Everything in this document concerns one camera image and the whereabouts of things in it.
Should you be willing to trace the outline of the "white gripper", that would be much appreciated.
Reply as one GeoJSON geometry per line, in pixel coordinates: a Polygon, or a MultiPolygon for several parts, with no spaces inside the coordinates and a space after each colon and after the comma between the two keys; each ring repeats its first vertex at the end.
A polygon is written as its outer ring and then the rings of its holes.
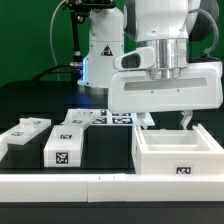
{"type": "Polygon", "coordinates": [[[191,110],[219,108],[223,103],[222,63],[190,63],[179,70],[178,78],[153,79],[156,54],[152,47],[141,47],[117,57],[108,91],[112,113],[137,113],[144,130],[146,112],[183,111],[181,125],[187,129],[191,110]]]}

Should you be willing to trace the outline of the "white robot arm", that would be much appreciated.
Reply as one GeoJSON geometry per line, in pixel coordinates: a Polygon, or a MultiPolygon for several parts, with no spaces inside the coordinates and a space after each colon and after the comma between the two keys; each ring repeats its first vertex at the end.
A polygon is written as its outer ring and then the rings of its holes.
{"type": "Polygon", "coordinates": [[[92,49],[84,59],[78,84],[108,91],[108,109],[135,113],[142,120],[148,112],[192,112],[214,109],[223,102],[222,64],[204,50],[205,59],[189,61],[187,44],[208,34],[219,40],[216,0],[127,0],[124,32],[137,48],[111,60],[92,49]]]}

